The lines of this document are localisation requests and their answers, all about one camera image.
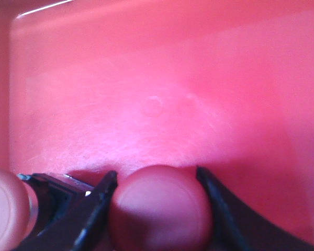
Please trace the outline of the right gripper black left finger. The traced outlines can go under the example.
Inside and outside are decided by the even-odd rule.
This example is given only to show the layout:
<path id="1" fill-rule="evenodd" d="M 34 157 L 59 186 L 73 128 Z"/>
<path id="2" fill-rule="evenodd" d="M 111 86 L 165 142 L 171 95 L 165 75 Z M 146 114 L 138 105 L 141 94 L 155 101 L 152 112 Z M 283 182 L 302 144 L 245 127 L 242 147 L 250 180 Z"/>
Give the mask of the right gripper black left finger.
<path id="1" fill-rule="evenodd" d="M 118 186 L 117 172 L 107 172 L 96 186 L 67 174 L 18 174 L 35 193 L 37 218 L 16 250 L 93 250 L 106 226 Z"/>

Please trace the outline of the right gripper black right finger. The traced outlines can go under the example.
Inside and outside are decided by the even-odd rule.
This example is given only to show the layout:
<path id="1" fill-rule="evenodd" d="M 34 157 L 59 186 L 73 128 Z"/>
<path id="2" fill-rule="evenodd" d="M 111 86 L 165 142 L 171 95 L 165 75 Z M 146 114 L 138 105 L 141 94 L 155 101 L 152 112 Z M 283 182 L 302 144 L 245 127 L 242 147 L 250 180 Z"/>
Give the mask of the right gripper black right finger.
<path id="1" fill-rule="evenodd" d="M 209 197 L 215 247 L 224 250 L 314 250 L 314 245 L 279 228 L 233 194 L 207 168 L 196 178 Z"/>

